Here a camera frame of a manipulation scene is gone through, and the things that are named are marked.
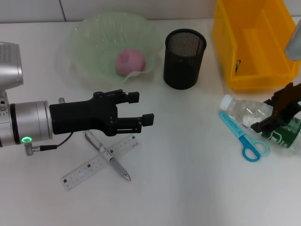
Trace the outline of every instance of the white table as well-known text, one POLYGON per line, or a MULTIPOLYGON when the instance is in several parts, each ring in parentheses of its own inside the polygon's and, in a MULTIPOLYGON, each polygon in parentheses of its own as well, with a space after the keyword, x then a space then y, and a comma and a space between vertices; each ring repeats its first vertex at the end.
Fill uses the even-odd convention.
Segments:
MULTIPOLYGON (((156 70, 125 84, 81 81, 65 55, 77 23, 0 24, 0 40, 19 43, 24 85, 8 90, 10 103, 87 100, 95 91, 139 91, 140 103, 122 104, 121 117, 154 113, 142 145, 120 163, 128 182, 111 167, 66 192, 60 177, 96 155, 81 132, 58 150, 27 157, 22 145, 0 150, 0 224, 23 226, 299 226, 301 157, 271 154, 257 163, 218 118, 226 93, 211 41, 213 20, 155 21, 162 40, 192 28, 207 40, 197 84, 175 90, 163 81, 164 50, 156 70)), ((264 94, 239 95, 263 101, 264 94)), ((58 144, 67 135, 43 144, 58 144)), ((122 136, 106 137, 105 145, 122 136)))

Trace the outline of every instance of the green bottle label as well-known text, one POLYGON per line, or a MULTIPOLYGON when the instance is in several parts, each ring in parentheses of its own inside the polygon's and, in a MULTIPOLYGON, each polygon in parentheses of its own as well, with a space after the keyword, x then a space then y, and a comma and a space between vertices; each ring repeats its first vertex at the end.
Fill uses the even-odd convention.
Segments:
POLYGON ((280 146, 289 148, 297 138, 301 129, 301 120, 293 118, 287 126, 281 126, 273 132, 262 134, 280 146))

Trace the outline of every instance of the scissors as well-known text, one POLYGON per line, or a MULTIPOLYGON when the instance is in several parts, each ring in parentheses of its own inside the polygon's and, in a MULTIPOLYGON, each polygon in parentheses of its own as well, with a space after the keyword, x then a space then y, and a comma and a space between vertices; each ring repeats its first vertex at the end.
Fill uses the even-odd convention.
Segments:
POLYGON ((225 112, 219 113, 220 118, 226 123, 234 135, 243 144, 243 156, 245 159, 251 162, 258 161, 260 157, 267 156, 269 154, 269 146, 261 140, 253 140, 250 138, 225 112), (256 144, 262 144, 265 147, 265 152, 262 153, 256 148, 256 144), (251 159, 246 155, 246 150, 250 149, 255 155, 256 159, 251 159))

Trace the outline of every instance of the scissor blade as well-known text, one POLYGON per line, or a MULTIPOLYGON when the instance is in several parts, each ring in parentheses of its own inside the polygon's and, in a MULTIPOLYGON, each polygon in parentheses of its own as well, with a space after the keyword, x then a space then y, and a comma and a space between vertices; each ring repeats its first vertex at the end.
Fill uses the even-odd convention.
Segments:
POLYGON ((219 115, 237 138, 246 134, 225 112, 220 112, 219 115))

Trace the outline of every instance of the scissor handle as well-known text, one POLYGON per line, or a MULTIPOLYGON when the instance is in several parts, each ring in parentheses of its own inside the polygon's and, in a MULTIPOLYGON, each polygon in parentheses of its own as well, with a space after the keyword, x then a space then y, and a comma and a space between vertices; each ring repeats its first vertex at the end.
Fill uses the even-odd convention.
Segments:
POLYGON ((257 151, 257 149, 247 140, 247 138, 245 138, 245 136, 241 136, 239 138, 240 142, 243 144, 243 156, 245 159, 247 159, 248 161, 251 162, 255 162, 258 161, 261 157, 260 152, 257 151), (251 159, 246 155, 246 150, 250 149, 255 155, 256 155, 256 159, 251 159))
POLYGON ((250 138, 247 134, 245 135, 245 138, 255 147, 255 149, 260 153, 261 157, 265 157, 269 155, 269 146, 267 145, 267 143, 261 141, 261 140, 253 140, 252 138, 250 138), (256 144, 261 144, 264 146, 265 148, 265 152, 262 153, 257 147, 256 144))

